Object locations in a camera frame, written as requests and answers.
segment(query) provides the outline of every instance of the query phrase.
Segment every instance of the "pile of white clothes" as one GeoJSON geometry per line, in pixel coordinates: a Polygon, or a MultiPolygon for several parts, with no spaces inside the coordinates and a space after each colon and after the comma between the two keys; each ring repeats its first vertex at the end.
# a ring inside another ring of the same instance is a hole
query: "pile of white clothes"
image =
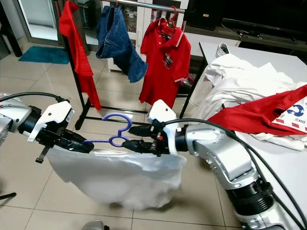
{"type": "MultiPolygon", "coordinates": [[[[277,72],[271,63],[257,68],[232,54],[225,54],[207,66],[197,83],[190,99],[198,105],[193,118],[207,120],[221,111],[225,103],[251,102],[305,84],[294,83],[284,73],[277,72]]],[[[260,133],[253,136],[295,150],[303,150],[307,145],[306,135],[280,137],[260,133]]]]}

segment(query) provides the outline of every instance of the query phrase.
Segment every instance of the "red t-shirt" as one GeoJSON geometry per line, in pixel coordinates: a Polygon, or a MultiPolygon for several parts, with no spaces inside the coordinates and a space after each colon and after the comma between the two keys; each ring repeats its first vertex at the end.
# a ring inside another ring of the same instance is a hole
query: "red t-shirt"
{"type": "Polygon", "coordinates": [[[141,54],[146,55],[148,63],[141,103],[153,105],[162,99],[173,107],[180,81],[189,74],[190,53],[191,45],[180,28],[172,31],[165,18],[149,25],[141,46],[141,54]]]}
{"type": "Polygon", "coordinates": [[[93,80],[93,72],[87,60],[83,43],[78,29],[73,20],[72,14],[79,8],[71,1],[66,1],[63,14],[59,19],[59,31],[66,36],[71,48],[71,55],[75,65],[75,72],[78,75],[82,92],[86,92],[91,104],[97,109],[101,109],[99,97],[93,80]]]}
{"type": "Polygon", "coordinates": [[[307,85],[253,102],[225,108],[208,121],[243,133],[271,133],[278,136],[306,135],[291,127],[272,123],[285,110],[307,96],[307,85]]]}

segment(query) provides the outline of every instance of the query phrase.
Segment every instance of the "blue plastic hanger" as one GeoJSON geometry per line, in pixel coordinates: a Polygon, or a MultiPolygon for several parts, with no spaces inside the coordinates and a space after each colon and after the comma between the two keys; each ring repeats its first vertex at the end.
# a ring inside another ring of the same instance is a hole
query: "blue plastic hanger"
{"type": "Polygon", "coordinates": [[[110,113],[110,114],[105,115],[105,116],[104,116],[103,118],[101,118],[101,119],[102,119],[103,121],[106,121],[106,120],[107,120],[109,117],[111,117],[111,116],[121,116],[121,117],[125,118],[125,119],[127,120],[127,122],[128,122],[128,125],[127,125],[125,128],[119,129],[119,130],[118,130],[118,134],[117,134],[117,135],[114,135],[114,136],[111,136],[111,137],[109,138],[109,140],[104,140],[104,139],[85,140],[84,143],[88,143],[88,142],[108,142],[108,143],[110,143],[111,145],[113,145],[114,147],[118,147],[118,148],[122,147],[122,145],[115,144],[115,143],[113,142],[113,139],[115,139],[115,138],[122,138],[122,139],[124,139],[125,141],[128,141],[129,139],[128,139],[127,137],[125,137],[125,136],[122,136],[121,133],[131,128],[131,126],[132,126],[132,120],[131,120],[127,115],[121,114],[121,113],[110,113]]]}

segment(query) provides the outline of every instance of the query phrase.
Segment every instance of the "red hanger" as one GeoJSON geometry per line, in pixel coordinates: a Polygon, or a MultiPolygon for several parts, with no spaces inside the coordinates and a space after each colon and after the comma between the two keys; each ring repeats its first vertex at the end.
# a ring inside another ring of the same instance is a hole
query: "red hanger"
{"type": "Polygon", "coordinates": [[[173,28],[173,29],[176,29],[177,27],[176,27],[176,24],[175,24],[174,20],[176,19],[177,9],[176,9],[175,6],[171,6],[171,7],[175,9],[175,14],[174,14],[174,16],[173,16],[170,20],[167,21],[167,24],[166,24],[166,25],[168,25],[169,27],[171,27],[171,28],[173,28]]]}

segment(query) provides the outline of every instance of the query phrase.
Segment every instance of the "jeans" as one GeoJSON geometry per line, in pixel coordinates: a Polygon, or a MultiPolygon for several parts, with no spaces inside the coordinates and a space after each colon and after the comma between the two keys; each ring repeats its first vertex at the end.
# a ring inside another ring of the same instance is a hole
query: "jeans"
{"type": "Polygon", "coordinates": [[[131,83],[145,76],[148,64],[136,52],[127,32],[121,8],[105,6],[97,27],[97,58],[113,58],[131,83]]]}

